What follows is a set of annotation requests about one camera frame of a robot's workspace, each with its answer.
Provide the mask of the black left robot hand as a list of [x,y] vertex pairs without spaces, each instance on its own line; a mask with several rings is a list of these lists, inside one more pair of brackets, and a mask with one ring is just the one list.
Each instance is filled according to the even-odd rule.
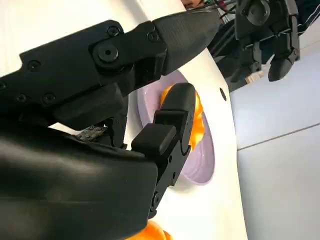
[[282,79],[300,57],[298,8],[294,0],[239,0],[234,20],[240,43],[240,74],[251,74],[262,66],[260,44],[271,39],[274,54],[268,79]]

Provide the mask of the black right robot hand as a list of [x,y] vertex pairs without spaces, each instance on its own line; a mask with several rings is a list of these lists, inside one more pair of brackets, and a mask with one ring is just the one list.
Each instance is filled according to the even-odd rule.
[[193,9],[124,32],[107,20],[20,55],[0,79],[0,237],[122,240],[145,228],[191,151],[196,90],[173,85],[126,150],[128,95],[192,60],[219,28]]

